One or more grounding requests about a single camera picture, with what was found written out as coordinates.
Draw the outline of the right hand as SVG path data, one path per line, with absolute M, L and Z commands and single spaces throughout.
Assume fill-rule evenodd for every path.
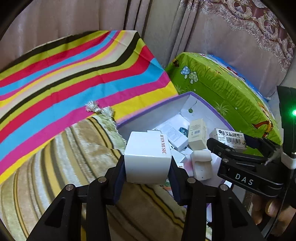
M 261 223 L 263 212 L 265 212 L 265 214 L 267 214 L 269 217 L 275 218 L 280 208 L 280 203 L 276 199 L 263 201 L 263 199 L 260 196 L 255 194 L 252 195 L 251 202 L 253 205 L 251 217 L 256 225 Z M 282 235 L 284 231 L 287 229 L 294 214 L 295 209 L 293 207 L 282 207 L 280 215 L 277 219 L 277 224 L 271 233 L 276 236 Z

